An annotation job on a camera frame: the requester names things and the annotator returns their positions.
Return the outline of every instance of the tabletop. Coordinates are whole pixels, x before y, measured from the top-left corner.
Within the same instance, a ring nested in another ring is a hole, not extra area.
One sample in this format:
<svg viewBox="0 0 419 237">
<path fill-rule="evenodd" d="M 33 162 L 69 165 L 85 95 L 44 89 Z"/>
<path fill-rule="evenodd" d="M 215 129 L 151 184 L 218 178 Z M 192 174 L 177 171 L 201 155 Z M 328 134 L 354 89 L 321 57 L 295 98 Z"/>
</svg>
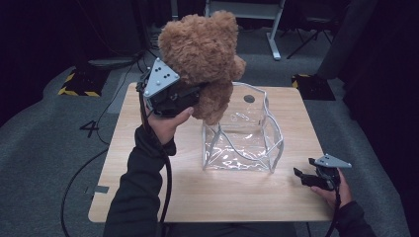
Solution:
<svg viewBox="0 0 419 237">
<path fill-rule="evenodd" d="M 308 158 L 323 155 L 303 100 L 297 89 L 258 87 L 268 93 L 269 110 L 275 116 L 285 148 L 275 173 L 260 171 L 203 170 L 201 120 L 190 118 L 175 135 L 177 154 L 171 157 L 173 191 L 166 222 L 326 221 L 332 216 L 326 202 L 303 186 L 293 167 L 315 174 Z M 140 126 L 138 94 L 129 85 L 98 187 L 89 211 L 93 222 L 105 222 L 112 199 L 126 172 L 134 146 L 134 131 Z M 166 194 L 166 171 L 160 212 Z"/>
</svg>

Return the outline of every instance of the human hand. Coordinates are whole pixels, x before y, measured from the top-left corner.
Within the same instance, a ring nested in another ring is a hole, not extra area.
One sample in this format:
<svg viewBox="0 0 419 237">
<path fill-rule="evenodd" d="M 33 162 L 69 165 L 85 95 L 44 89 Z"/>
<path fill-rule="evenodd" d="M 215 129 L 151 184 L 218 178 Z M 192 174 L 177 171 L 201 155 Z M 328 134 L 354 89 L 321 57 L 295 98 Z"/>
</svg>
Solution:
<svg viewBox="0 0 419 237">
<path fill-rule="evenodd" d="M 338 169 L 338 172 L 339 172 L 339 176 L 341 180 L 341 184 L 339 186 L 339 195 L 341 198 L 341 204 L 339 206 L 340 208 L 352 201 L 352 195 L 351 195 L 351 190 L 349 189 L 348 183 L 346 182 L 346 179 L 343 176 L 341 170 Z M 315 192 L 316 194 L 318 194 L 319 196 L 323 197 L 332 208 L 335 208 L 336 193 L 334 191 L 322 190 L 316 186 L 311 187 L 311 190 Z"/>
<path fill-rule="evenodd" d="M 147 114 L 150 113 L 148 108 L 145 108 Z M 169 142 L 175 135 L 176 128 L 178 125 L 184 123 L 191 114 L 194 113 L 194 108 L 188 107 L 176 115 L 174 118 L 160 118 L 154 113 L 148 117 L 148 124 L 153 129 L 157 138 L 160 140 L 162 145 Z"/>
</svg>

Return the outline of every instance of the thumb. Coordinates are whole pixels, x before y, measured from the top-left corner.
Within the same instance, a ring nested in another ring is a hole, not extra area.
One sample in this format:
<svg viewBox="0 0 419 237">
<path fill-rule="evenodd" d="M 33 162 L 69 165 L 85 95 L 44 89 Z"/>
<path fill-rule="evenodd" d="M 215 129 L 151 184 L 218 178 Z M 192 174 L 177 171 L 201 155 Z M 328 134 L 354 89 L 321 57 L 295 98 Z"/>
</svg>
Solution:
<svg viewBox="0 0 419 237">
<path fill-rule="evenodd" d="M 174 121 L 177 125 L 180 125 L 184 123 L 188 118 L 191 116 L 191 114 L 194 113 L 193 107 L 188 107 L 184 109 L 182 112 L 180 112 L 178 115 L 174 117 Z"/>
<path fill-rule="evenodd" d="M 316 186 L 310 187 L 310 189 L 313 192 L 315 192 L 317 195 L 319 195 L 323 198 L 326 198 L 326 199 L 330 198 L 330 192 L 328 192 L 328 191 L 322 190 L 322 189 L 320 189 L 319 187 L 316 187 Z"/>
</svg>

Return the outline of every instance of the teddy bear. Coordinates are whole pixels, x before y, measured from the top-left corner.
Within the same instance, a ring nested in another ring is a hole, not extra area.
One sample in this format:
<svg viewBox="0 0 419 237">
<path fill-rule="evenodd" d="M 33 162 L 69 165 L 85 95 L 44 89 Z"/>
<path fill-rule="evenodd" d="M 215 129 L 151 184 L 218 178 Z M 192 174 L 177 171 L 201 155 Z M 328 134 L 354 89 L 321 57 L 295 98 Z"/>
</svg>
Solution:
<svg viewBox="0 0 419 237">
<path fill-rule="evenodd" d="M 168 22 L 158 38 L 162 60 L 180 76 L 180 87 L 205 85 L 192 116 L 217 124 L 228 107 L 233 80 L 246 62 L 236 55 L 238 26 L 234 15 L 214 12 L 211 17 L 185 16 Z"/>
</svg>

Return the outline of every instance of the transparent bag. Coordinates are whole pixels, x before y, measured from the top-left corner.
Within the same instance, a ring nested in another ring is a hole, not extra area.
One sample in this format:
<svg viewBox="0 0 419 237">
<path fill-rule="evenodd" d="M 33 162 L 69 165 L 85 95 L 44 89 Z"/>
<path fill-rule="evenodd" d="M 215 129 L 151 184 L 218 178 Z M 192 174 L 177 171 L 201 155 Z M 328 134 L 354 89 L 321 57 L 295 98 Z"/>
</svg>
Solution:
<svg viewBox="0 0 419 237">
<path fill-rule="evenodd" d="M 204 169 L 275 172 L 284 150 L 265 91 L 244 83 L 234 90 L 221 121 L 203 124 Z"/>
</svg>

